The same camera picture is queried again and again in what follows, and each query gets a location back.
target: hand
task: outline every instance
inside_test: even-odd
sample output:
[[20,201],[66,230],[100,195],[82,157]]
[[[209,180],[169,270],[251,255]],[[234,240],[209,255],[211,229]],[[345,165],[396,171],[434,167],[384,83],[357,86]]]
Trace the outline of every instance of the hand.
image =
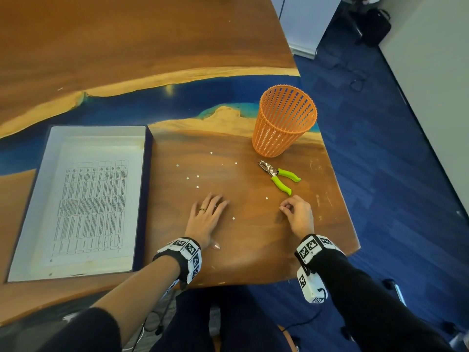
[[293,233],[300,239],[314,233],[314,219],[311,205],[298,195],[285,199],[280,204],[280,210],[290,222]]
[[212,193],[209,193],[202,202],[200,209],[198,208],[198,203],[192,205],[191,215],[189,216],[184,236],[195,239],[201,249],[207,248],[210,243],[212,243],[214,248],[220,249],[220,246],[212,240],[210,234],[217,225],[218,219],[226,205],[230,203],[229,200],[225,200],[215,210],[215,205],[221,197],[222,195],[217,195],[212,198]]

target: blue carpet floor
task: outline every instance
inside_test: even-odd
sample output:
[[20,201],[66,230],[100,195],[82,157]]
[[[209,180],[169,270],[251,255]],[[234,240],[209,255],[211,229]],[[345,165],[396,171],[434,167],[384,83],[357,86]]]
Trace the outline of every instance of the blue carpet floor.
[[[381,53],[355,46],[355,39],[339,20],[327,30],[314,60],[295,57],[362,245],[350,261],[377,282],[395,279],[409,309],[436,329],[444,320],[467,329],[464,209]],[[358,350],[341,336],[343,320],[331,299],[308,304],[294,280],[250,288],[283,326],[322,309],[310,324],[289,329],[302,339],[303,351]]]

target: person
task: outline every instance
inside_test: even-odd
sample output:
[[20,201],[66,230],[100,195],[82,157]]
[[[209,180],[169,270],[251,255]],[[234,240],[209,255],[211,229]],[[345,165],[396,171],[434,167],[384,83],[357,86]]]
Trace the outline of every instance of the person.
[[[221,199],[221,195],[209,194],[200,208],[197,203],[193,205],[182,241],[195,242],[202,250],[211,244],[211,232],[229,203],[225,200],[217,206]],[[279,208],[299,240],[306,242],[315,236],[311,206],[301,197],[287,198]],[[40,351],[120,351],[168,287],[182,276],[181,271],[187,269],[173,252],[162,252],[166,251],[159,250],[152,263],[80,313]],[[369,275],[354,268],[340,250],[322,249],[307,267],[321,277],[362,351],[451,351],[438,333]],[[214,351],[208,330],[212,302],[220,305],[222,351],[291,351],[248,289],[229,286],[181,293],[176,298],[175,316],[151,351]]]

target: person's leg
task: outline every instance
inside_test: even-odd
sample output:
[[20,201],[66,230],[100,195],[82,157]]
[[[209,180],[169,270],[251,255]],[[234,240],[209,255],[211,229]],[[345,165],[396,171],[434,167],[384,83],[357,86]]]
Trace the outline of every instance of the person's leg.
[[246,286],[212,289],[220,305],[222,352],[288,352],[278,326],[261,310]]
[[176,314],[150,352],[214,352],[208,329],[212,299],[206,289],[176,297]]

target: black bag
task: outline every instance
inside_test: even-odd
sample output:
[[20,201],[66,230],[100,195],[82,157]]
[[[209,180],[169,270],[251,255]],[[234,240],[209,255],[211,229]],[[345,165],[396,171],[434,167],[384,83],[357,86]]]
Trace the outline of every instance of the black bag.
[[372,8],[365,14],[352,12],[350,14],[363,34],[360,43],[375,47],[381,42],[391,29],[391,17],[380,8]]

